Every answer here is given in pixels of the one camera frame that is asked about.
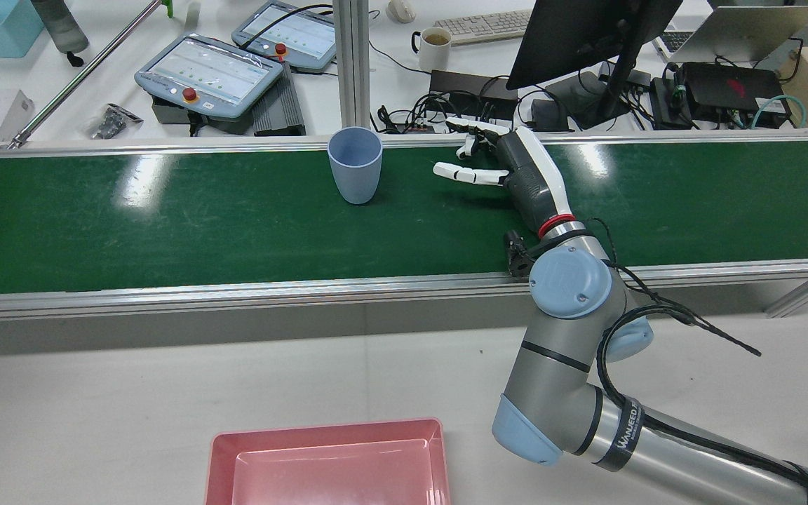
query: plastic cup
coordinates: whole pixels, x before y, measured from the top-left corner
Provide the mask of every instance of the plastic cup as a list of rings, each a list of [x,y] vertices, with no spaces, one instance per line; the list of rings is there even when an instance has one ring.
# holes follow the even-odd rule
[[[326,147],[332,178],[342,198],[354,205],[364,204],[379,186],[382,168],[382,141],[370,129],[348,127],[337,131]]]

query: label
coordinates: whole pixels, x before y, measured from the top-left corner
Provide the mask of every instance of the label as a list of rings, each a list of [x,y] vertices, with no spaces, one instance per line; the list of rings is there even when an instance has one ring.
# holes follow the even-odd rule
[[[767,98],[756,98],[756,106],[762,109],[764,103],[769,102]],[[763,112],[775,112],[776,114],[783,114],[785,113],[785,105],[782,103],[781,100],[772,100],[772,103],[766,105],[765,109],[762,109]]]
[[[628,463],[632,454],[635,453],[635,446],[641,438],[641,428],[644,426],[644,407],[638,400],[626,396],[625,405],[622,406],[622,413],[619,416],[619,428],[616,430],[616,438],[613,438],[607,454],[600,458],[597,466],[610,472],[619,472]]]

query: white mug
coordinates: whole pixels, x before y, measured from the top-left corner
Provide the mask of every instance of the white mug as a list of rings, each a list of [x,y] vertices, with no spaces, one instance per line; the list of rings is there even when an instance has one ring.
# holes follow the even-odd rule
[[[451,55],[451,32],[437,26],[426,28],[423,32],[413,32],[410,36],[410,47],[418,55],[420,70],[424,72],[445,70],[448,67],[448,57]]]

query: red ring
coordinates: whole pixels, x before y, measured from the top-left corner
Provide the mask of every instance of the red ring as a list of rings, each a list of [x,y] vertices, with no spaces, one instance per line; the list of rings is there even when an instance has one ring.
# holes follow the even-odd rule
[[[551,228],[558,226],[558,224],[568,223],[569,221],[575,221],[575,216],[572,214],[554,215],[554,217],[545,221],[544,224],[541,225],[541,228],[538,229],[538,238],[542,238],[544,234],[547,234]]]

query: tea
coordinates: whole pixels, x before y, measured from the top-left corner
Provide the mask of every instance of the tea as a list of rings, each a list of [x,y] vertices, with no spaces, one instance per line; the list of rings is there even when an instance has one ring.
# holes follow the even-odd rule
[[[443,46],[448,43],[448,38],[445,37],[445,35],[433,33],[432,35],[426,35],[426,42],[429,42],[433,46]]]

